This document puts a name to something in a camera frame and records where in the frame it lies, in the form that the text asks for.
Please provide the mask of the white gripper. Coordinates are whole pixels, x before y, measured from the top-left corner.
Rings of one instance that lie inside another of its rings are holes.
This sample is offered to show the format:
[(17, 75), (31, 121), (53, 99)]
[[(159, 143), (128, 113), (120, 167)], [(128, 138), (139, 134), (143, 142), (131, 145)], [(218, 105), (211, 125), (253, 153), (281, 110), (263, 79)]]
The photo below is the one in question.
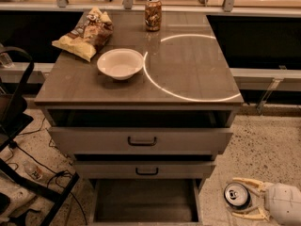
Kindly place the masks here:
[[(249, 186), (257, 192), (266, 189), (265, 182), (256, 179), (234, 177), (232, 181)], [(233, 210), (231, 214), (237, 218), (266, 221), (271, 216), (282, 226), (301, 226), (301, 190), (296, 186), (281, 183), (269, 186), (265, 192), (265, 208), (270, 215), (259, 206)]]

